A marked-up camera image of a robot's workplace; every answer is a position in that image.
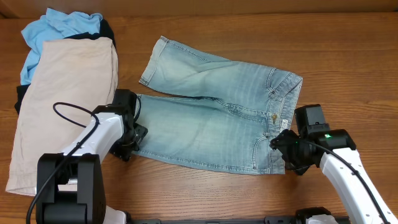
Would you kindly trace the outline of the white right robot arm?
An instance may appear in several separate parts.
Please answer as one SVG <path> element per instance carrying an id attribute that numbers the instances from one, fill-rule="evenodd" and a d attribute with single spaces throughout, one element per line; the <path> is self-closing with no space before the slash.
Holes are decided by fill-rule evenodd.
<path id="1" fill-rule="evenodd" d="M 303 175 L 321 169 L 334 186 L 352 223 L 397 223 L 364 169 L 356 145 L 344 129 L 298 136 L 283 130 L 270 141 L 282 153 L 286 169 Z"/>

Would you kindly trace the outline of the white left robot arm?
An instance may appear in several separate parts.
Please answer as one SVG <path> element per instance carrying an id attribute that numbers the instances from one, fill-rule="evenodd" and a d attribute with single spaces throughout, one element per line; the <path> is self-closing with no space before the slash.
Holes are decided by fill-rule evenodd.
<path id="1" fill-rule="evenodd" d="M 43 154 L 37 164 L 37 193 L 26 222 L 127 223 L 127 214 L 107 207 L 101 162 L 107 154 L 127 162 L 147 134 L 136 123 L 135 103 L 98 106 L 91 123 L 64 152 Z"/>

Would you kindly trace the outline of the light blue denim shorts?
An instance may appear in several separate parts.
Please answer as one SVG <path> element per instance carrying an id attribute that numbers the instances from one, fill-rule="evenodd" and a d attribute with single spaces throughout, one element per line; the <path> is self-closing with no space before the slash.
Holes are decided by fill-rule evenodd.
<path id="1" fill-rule="evenodd" d="M 169 164 L 234 174 L 283 174 L 269 144 L 290 128 L 302 77 L 228 60 L 161 37 L 140 82 L 138 154 Z"/>

